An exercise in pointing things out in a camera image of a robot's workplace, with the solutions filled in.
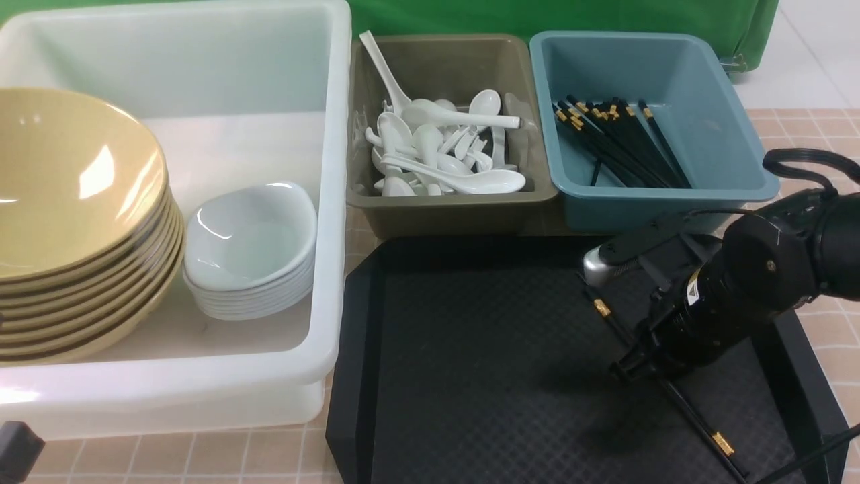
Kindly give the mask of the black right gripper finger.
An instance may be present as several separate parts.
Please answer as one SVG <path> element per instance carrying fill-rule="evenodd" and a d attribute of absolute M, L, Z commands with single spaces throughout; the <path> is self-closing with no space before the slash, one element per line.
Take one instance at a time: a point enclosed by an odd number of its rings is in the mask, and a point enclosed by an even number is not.
<path fill-rule="evenodd" d="M 623 383 L 654 379 L 656 370 L 653 365 L 653 355 L 642 346 L 630 346 L 626 354 L 612 362 L 610 373 Z"/>

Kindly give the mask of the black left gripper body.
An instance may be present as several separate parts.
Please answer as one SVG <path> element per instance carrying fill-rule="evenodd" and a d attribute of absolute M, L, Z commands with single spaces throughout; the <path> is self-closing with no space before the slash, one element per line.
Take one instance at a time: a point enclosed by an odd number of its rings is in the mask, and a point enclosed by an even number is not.
<path fill-rule="evenodd" d="M 22 421 L 1 426 L 1 483 L 24 483 L 46 442 Z"/>

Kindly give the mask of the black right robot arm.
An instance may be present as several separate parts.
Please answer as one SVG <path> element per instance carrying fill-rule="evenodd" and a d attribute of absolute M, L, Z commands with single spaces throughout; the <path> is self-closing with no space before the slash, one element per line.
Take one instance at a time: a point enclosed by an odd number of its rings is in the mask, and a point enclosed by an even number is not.
<path fill-rule="evenodd" d="M 807 189 L 743 212 L 715 250 L 686 230 L 698 214 L 655 218 L 599 248 L 602 263 L 636 261 L 658 285 L 611 365 L 624 382 L 710 365 L 820 295 L 858 300 L 857 194 Z"/>

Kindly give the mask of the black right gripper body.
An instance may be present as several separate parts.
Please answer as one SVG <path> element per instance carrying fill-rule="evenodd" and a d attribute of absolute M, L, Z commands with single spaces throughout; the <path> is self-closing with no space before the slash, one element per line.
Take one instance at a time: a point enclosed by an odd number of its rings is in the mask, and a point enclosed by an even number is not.
<path fill-rule="evenodd" d="M 742 234 L 719 247 L 680 233 L 657 254 L 689 257 L 653 294 L 634 331 L 632 376 L 682 376 L 766 328 L 766 244 Z"/>

